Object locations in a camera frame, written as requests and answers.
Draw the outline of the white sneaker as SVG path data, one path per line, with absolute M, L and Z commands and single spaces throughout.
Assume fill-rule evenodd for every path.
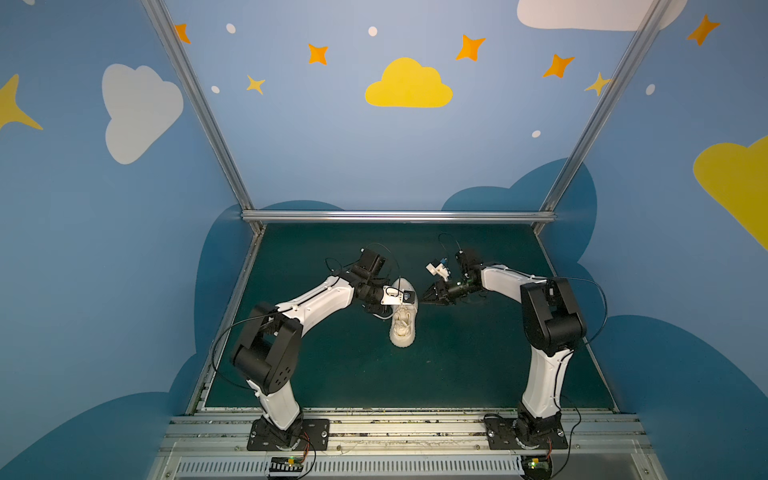
M 399 348 L 407 348 L 415 340 L 415 322 L 418 312 L 418 298 L 413 285 L 405 278 L 398 278 L 394 286 L 404 292 L 409 300 L 393 308 L 389 337 Z

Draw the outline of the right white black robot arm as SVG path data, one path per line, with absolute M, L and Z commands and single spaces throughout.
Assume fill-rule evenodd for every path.
M 485 263 L 470 249 L 459 250 L 455 258 L 460 267 L 456 277 L 446 260 L 433 260 L 426 265 L 436 281 L 422 301 L 452 305 L 473 293 L 495 292 L 520 304 L 531 361 L 511 431 L 524 449 L 564 446 L 560 396 L 567 366 L 587 335 L 587 325 L 570 281 Z

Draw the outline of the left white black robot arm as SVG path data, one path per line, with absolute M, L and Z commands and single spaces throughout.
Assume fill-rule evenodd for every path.
M 234 324 L 242 330 L 230 362 L 262 408 L 253 424 L 251 450 L 293 450 L 309 437 L 291 386 L 306 333 L 356 301 L 380 317 L 415 305 L 416 294 L 405 280 L 390 282 L 379 275 L 384 263 L 380 254 L 362 249 L 356 262 L 332 271 L 315 288 L 276 305 L 258 303 Z

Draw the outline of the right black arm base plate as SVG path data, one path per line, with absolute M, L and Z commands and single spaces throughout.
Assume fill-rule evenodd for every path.
M 567 450 L 569 446 L 559 414 L 546 418 L 486 414 L 483 423 L 491 450 Z

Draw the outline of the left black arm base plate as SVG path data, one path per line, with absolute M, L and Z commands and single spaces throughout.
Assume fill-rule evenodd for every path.
M 265 417 L 253 422 L 247 439 L 248 451 L 325 451 L 330 422 L 327 419 L 303 419 L 299 416 L 286 430 Z

